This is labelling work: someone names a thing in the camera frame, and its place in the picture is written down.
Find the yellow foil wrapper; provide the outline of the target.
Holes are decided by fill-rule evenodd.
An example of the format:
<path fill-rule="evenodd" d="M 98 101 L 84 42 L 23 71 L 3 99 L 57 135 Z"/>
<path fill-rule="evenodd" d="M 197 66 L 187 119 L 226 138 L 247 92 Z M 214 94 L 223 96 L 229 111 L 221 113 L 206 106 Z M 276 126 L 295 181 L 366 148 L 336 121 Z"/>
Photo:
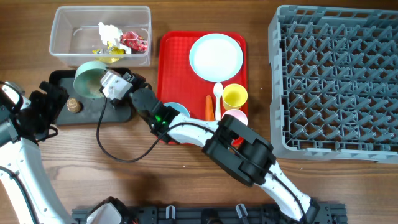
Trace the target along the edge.
<path fill-rule="evenodd" d="M 106 49 L 94 49 L 92 52 L 96 55 L 124 55 L 126 51 L 124 49 L 117 48 L 112 43 L 108 42 Z M 95 60 L 103 63 L 114 63 L 122 59 L 123 57 L 96 57 Z"/>

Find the red foil wrapper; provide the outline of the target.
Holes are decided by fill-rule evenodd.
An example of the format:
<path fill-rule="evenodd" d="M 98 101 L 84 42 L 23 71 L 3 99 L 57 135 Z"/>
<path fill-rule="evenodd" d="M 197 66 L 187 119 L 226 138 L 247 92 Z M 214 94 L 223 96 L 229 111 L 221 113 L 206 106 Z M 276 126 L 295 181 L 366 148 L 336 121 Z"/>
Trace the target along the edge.
<path fill-rule="evenodd" d="M 121 36 L 121 43 L 138 53 L 144 53 L 148 48 L 148 41 L 133 31 L 124 33 Z"/>

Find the green bowl with rice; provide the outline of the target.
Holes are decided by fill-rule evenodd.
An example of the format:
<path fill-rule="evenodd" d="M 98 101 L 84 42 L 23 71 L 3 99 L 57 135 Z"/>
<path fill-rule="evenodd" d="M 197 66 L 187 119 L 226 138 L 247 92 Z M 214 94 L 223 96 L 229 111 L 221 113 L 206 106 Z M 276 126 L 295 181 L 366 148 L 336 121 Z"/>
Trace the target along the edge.
<path fill-rule="evenodd" d="M 102 98 L 101 79 L 109 66 L 103 62 L 86 62 L 78 67 L 73 82 L 77 94 L 85 98 Z"/>

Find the light blue bowl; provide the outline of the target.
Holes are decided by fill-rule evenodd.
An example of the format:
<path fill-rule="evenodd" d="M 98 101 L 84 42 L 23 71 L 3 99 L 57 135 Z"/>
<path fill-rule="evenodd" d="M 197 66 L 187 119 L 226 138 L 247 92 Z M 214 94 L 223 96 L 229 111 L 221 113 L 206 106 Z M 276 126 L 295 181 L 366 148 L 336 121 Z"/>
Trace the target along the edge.
<path fill-rule="evenodd" d="M 168 102 L 164 104 L 165 106 L 170 106 L 173 109 L 179 111 L 180 113 L 184 114 L 187 117 L 190 117 L 190 112 L 189 110 L 186 109 L 186 107 L 184 107 L 184 105 L 181 105 L 180 103 L 176 103 L 176 102 Z"/>

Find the white tissue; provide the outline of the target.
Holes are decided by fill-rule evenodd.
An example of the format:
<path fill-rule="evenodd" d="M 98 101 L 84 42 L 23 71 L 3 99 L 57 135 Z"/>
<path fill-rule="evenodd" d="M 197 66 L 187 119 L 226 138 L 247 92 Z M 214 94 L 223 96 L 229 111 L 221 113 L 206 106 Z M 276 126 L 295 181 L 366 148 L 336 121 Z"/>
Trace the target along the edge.
<path fill-rule="evenodd" d="M 126 54 L 131 54 L 132 50 L 130 47 L 121 43 L 123 32 L 121 29 L 114 25 L 105 25 L 102 22 L 98 24 L 99 35 L 104 45 L 110 45 L 118 49 L 123 49 Z"/>

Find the brown round food piece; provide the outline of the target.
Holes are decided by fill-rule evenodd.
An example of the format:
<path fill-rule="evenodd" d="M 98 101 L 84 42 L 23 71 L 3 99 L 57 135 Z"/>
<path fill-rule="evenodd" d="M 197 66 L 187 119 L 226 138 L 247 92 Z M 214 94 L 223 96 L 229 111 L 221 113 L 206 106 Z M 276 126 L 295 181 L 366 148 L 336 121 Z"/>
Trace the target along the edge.
<path fill-rule="evenodd" d="M 82 105 L 77 99 L 69 98 L 67 100 L 67 109 L 71 113 L 79 113 L 82 109 Z"/>

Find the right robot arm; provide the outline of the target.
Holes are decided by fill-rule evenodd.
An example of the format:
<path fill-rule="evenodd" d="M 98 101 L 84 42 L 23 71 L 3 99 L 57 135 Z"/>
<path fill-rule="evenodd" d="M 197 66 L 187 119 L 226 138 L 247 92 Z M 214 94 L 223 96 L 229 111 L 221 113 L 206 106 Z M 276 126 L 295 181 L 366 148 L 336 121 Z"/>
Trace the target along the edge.
<path fill-rule="evenodd" d="M 286 177 L 273 155 L 271 143 L 237 118 L 226 115 L 219 121 L 190 118 L 156 98 L 144 77 L 125 73 L 125 96 L 158 140 L 192 144 L 240 183 L 258 185 L 281 212 L 299 223 L 313 223 L 319 204 L 301 192 Z"/>

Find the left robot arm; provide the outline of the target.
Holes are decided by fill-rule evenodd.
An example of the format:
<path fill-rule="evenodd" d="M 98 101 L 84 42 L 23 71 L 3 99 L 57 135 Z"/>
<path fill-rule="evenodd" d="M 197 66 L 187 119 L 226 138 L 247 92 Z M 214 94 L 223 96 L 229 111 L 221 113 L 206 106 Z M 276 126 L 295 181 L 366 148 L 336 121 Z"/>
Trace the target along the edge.
<path fill-rule="evenodd" d="M 19 223 L 76 223 L 45 173 L 39 149 L 58 134 L 53 123 L 68 93 L 48 82 L 39 88 L 26 98 L 1 82 L 1 182 Z"/>

